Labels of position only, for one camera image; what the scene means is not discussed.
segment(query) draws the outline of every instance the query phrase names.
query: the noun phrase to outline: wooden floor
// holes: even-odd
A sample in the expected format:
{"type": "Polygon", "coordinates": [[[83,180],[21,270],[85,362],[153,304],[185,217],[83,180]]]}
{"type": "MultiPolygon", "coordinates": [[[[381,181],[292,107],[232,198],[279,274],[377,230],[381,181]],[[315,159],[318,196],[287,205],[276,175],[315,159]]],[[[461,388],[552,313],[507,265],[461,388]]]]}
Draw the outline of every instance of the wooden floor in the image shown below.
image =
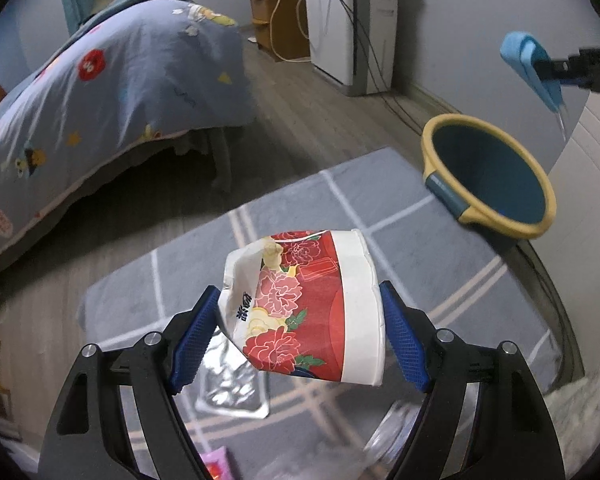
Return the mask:
{"type": "MultiPolygon", "coordinates": [[[[232,146],[234,189],[210,188],[214,167],[167,150],[75,203],[54,230],[0,274],[0,381],[24,441],[39,449],[84,334],[75,319],[92,283],[240,204],[324,168],[391,146],[422,166],[420,137],[378,96],[347,98],[309,63],[274,63],[247,44],[256,121],[232,146]]],[[[432,115],[408,99],[419,124],[432,115]]]]}

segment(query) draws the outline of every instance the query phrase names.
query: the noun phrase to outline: pink packet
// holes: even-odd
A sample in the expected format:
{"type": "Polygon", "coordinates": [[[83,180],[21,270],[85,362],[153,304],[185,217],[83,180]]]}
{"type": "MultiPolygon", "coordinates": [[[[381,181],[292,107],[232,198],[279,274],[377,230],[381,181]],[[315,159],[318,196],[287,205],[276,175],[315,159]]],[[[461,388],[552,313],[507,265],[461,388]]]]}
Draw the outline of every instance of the pink packet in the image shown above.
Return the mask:
{"type": "Polygon", "coordinates": [[[234,480],[225,447],[219,447],[208,453],[203,453],[200,455],[200,458],[205,463],[206,470],[209,471],[211,478],[214,480],[234,480]]]}
{"type": "Polygon", "coordinates": [[[233,251],[218,306],[259,370],[382,383],[384,315],[359,230],[292,231],[233,251]]]}

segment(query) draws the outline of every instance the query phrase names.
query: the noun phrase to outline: bed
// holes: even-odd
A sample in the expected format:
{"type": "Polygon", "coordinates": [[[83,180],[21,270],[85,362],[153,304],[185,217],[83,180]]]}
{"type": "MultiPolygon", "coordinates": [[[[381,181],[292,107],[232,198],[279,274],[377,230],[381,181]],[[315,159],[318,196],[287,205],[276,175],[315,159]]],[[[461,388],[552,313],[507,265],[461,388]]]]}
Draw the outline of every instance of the bed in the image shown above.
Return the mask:
{"type": "Polygon", "coordinates": [[[252,120],[234,20],[189,0],[116,0],[0,101],[0,270],[165,147],[211,152],[226,188],[226,137],[252,120]]]}

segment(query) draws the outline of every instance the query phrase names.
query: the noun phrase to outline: metal screw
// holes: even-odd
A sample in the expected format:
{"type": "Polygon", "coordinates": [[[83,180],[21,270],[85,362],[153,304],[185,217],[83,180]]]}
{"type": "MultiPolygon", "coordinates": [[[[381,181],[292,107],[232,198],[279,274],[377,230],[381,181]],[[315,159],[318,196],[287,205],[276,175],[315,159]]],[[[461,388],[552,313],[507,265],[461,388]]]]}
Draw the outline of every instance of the metal screw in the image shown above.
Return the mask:
{"type": "Polygon", "coordinates": [[[149,332],[146,336],[144,336],[144,342],[149,346],[158,344],[161,339],[162,334],[160,332],[149,332]]]}
{"type": "Polygon", "coordinates": [[[502,343],[502,350],[505,354],[513,355],[518,351],[518,347],[511,341],[505,341],[502,343]]]}
{"type": "Polygon", "coordinates": [[[438,332],[436,333],[436,337],[440,342],[443,343],[451,343],[455,338],[454,333],[451,332],[451,330],[447,330],[446,328],[441,328],[440,330],[438,330],[438,332]]]}
{"type": "Polygon", "coordinates": [[[85,357],[91,357],[93,354],[96,353],[97,349],[98,347],[94,344],[85,345],[82,348],[82,355],[85,357]]]}

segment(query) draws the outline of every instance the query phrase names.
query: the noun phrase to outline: wooden cabinet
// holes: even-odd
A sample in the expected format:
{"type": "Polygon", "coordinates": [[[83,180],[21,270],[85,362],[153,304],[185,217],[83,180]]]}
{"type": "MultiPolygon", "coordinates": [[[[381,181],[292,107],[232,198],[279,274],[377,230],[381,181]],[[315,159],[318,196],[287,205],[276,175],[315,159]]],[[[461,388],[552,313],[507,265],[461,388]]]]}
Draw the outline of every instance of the wooden cabinet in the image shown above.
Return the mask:
{"type": "MultiPolygon", "coordinates": [[[[276,61],[281,59],[276,56],[271,46],[271,40],[276,52],[285,59],[298,59],[309,56],[309,40],[305,38],[298,28],[296,19],[296,4],[298,0],[280,0],[275,15],[278,0],[250,0],[251,23],[255,28],[258,47],[268,52],[276,61]]],[[[300,4],[300,25],[307,32],[306,4],[300,4]]]]}

